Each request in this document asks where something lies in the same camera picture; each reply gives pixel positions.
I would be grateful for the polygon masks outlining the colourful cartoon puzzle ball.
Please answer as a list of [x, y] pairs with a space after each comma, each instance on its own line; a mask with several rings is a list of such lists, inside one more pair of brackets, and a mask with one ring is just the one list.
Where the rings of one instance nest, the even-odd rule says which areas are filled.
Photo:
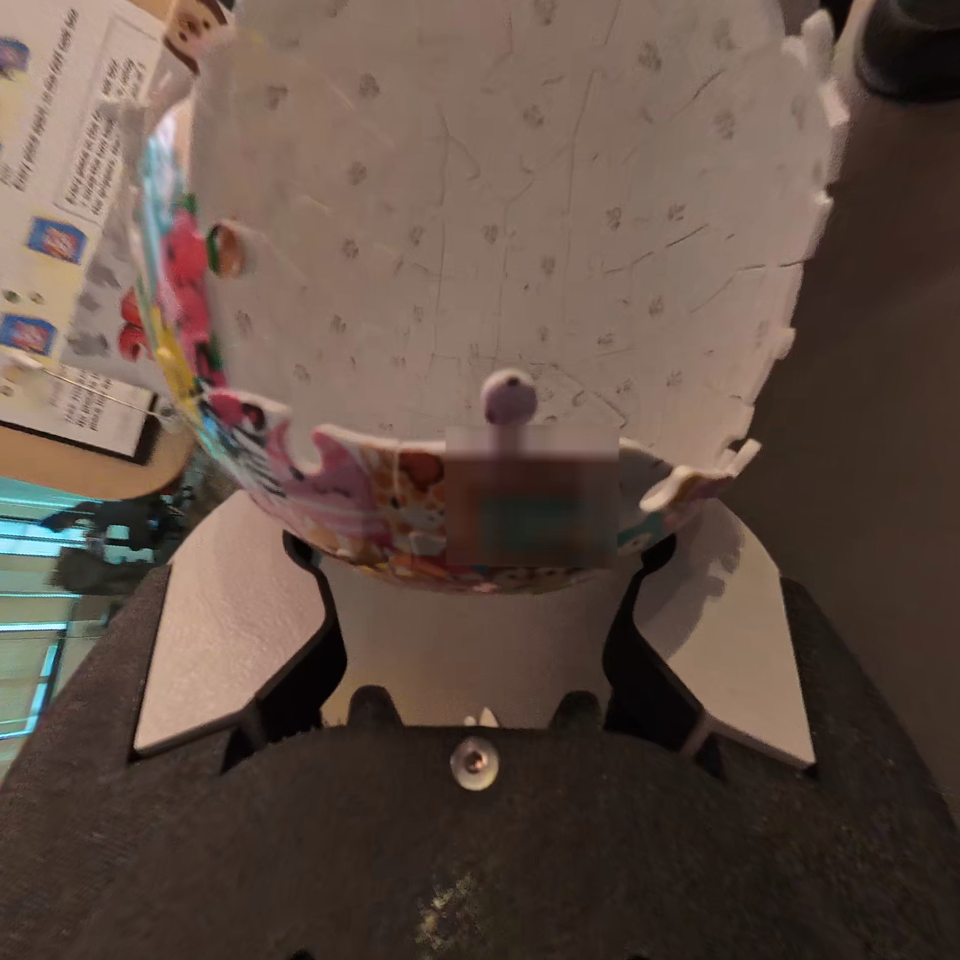
[[562, 590], [756, 456], [849, 114], [824, 2], [177, 2], [124, 109], [138, 299], [258, 513]]

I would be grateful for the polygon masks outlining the puzzle ball cardboard box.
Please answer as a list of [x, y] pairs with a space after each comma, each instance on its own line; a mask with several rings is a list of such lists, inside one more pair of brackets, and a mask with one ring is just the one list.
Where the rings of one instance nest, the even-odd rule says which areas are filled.
[[2, 426], [137, 465], [225, 382], [186, 97], [234, 2], [164, 10], [2, 2]]

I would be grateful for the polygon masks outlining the window with metal frame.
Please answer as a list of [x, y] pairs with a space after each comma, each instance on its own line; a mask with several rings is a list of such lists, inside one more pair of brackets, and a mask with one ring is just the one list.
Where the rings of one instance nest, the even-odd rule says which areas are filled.
[[183, 534], [169, 496], [84, 499], [2, 481], [1, 776]]

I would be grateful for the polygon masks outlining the light wooden rounded board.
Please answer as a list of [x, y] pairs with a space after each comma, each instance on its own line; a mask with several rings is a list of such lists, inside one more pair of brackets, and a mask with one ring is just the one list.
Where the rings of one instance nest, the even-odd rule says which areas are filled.
[[1, 475], [85, 500], [148, 496], [180, 479], [196, 449], [192, 435], [160, 432], [150, 460], [122, 461], [52, 438], [1, 428]]

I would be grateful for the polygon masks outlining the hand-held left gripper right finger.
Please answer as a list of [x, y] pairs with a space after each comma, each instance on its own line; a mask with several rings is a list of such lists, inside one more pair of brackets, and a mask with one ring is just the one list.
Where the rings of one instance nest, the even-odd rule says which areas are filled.
[[722, 737], [813, 767], [781, 574], [760, 540], [709, 500], [641, 560], [603, 651], [606, 727], [690, 759]]

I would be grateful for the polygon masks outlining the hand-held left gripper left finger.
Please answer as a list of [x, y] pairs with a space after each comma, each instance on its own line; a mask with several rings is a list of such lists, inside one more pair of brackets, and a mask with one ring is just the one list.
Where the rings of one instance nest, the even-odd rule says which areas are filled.
[[256, 751], [323, 726], [347, 657], [314, 550], [238, 491], [169, 567], [134, 754], [222, 731]]

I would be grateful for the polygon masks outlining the black round ball stand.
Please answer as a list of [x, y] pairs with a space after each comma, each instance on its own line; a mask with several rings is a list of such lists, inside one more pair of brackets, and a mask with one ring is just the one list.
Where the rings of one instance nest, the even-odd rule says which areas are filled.
[[863, 85], [906, 103], [959, 97], [959, 3], [876, 1], [860, 33], [856, 73]]

